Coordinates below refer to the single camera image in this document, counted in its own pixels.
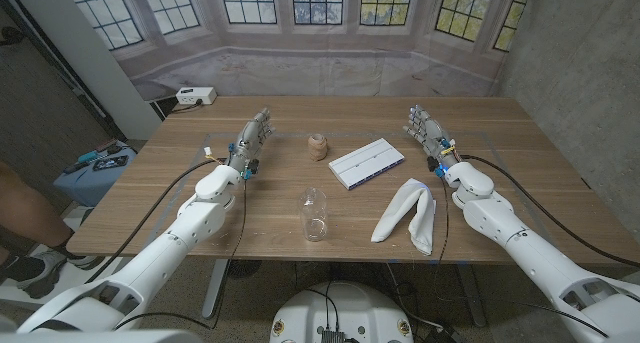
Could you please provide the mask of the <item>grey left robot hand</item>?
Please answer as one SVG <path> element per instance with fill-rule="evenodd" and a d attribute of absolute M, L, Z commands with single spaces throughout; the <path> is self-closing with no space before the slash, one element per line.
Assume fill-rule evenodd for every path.
<path fill-rule="evenodd" d="M 234 148 L 230 153 L 228 166 L 243 173 L 252 160 L 258 159 L 262 146 L 273 132 L 270 111 L 268 108 L 263 108 L 246 123 L 238 134 Z"/>

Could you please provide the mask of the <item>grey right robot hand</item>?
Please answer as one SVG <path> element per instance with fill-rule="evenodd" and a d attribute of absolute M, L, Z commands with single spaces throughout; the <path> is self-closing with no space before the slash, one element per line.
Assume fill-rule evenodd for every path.
<path fill-rule="evenodd" d="M 461 161 L 450 134 L 420 105 L 410 108 L 408 124 L 403 129 L 442 170 Z"/>

